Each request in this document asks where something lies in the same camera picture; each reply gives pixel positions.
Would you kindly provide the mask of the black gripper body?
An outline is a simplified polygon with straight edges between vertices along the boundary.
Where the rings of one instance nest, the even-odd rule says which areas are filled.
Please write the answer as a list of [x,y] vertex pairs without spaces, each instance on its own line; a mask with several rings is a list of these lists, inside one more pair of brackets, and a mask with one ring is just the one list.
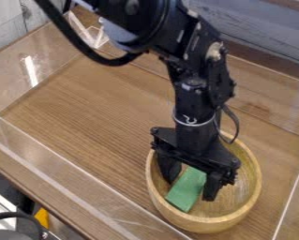
[[205,172],[209,176],[219,172],[225,176],[226,185],[233,185],[241,167],[239,158],[225,146],[233,144],[235,137],[227,140],[221,134],[219,115],[214,113],[209,118],[193,124],[175,118],[175,127],[154,127],[151,149],[175,154],[182,163]]

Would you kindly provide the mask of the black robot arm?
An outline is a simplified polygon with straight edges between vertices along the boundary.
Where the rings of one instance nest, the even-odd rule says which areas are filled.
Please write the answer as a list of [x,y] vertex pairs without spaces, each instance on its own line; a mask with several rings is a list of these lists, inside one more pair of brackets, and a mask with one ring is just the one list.
[[165,63],[175,94],[175,127],[154,127],[151,148],[169,182],[187,164],[207,174],[203,199],[214,201],[223,186],[235,182],[239,158],[221,133],[222,113],[234,97],[227,48],[221,34],[182,0],[75,0],[103,19],[110,41],[126,52],[115,59],[97,53],[79,37],[51,0],[34,0],[70,43],[89,59],[121,67],[145,53]]

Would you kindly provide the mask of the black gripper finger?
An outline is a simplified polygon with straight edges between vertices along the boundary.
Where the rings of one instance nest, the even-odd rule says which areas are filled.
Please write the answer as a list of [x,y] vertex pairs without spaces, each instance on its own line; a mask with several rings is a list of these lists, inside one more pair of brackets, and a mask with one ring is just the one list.
[[175,154],[158,153],[158,166],[165,180],[171,184],[182,172],[182,161]]
[[213,202],[217,198],[217,194],[226,184],[225,176],[221,172],[213,172],[207,176],[207,182],[203,189],[203,200]]

